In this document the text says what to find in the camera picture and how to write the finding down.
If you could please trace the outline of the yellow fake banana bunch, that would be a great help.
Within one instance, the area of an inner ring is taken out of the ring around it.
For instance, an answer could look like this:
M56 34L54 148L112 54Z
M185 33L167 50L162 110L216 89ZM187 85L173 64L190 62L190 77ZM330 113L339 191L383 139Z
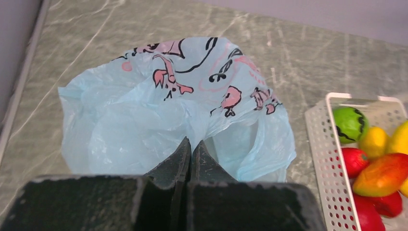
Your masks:
M385 172L386 193L400 191L408 196L408 123L400 125L392 135Z

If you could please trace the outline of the green fake melon ball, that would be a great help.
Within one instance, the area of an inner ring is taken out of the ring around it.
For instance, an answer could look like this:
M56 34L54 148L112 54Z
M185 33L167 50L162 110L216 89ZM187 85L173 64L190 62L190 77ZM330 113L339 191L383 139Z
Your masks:
M359 142L370 128L367 117L357 108L339 107L332 113L341 144Z

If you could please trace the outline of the orange red fake peach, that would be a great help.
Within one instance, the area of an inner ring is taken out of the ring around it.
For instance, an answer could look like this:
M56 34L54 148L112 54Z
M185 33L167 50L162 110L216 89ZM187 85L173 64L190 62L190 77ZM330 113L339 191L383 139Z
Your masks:
M386 154L371 162L355 179L352 191L360 196L384 197L397 192L408 178L408 156Z

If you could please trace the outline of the red fake bell pepper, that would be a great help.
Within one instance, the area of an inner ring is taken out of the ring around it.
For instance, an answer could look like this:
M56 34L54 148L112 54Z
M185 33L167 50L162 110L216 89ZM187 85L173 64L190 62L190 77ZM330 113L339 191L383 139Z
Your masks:
M398 191L384 197L369 197L369 200L380 215L388 218L395 218L403 211L403 202Z

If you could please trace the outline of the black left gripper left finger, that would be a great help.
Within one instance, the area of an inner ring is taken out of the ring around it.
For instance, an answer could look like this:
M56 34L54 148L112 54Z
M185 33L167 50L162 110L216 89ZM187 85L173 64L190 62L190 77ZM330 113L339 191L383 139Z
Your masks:
M144 175L42 175L20 189L3 231L176 231L191 145Z

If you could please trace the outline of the red fake tomato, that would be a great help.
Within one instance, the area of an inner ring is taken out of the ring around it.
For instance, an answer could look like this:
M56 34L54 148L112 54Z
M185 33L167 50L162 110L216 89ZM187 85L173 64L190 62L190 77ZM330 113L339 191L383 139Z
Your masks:
M372 201L366 197L353 194L355 207L362 231L385 231L380 214Z

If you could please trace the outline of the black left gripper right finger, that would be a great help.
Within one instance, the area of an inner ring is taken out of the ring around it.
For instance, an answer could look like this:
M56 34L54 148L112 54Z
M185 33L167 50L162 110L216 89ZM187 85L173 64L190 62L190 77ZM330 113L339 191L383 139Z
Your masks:
M302 184L238 182L201 141L192 153L187 184L188 231L323 231L311 190Z

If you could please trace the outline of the yellow fake mango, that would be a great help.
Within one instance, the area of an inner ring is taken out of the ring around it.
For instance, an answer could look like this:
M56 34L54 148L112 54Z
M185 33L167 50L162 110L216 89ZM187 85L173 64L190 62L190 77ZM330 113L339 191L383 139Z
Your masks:
M388 140L389 136L384 129L371 127L365 137L359 141L358 148L372 161L385 155Z

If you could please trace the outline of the blue printed plastic bag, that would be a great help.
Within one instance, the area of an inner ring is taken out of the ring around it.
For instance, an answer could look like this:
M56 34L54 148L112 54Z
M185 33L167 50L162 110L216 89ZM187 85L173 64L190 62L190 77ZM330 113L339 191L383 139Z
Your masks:
M296 157L282 102L227 38L148 44L58 89L61 153L76 174L152 170L184 138L238 181L283 182Z

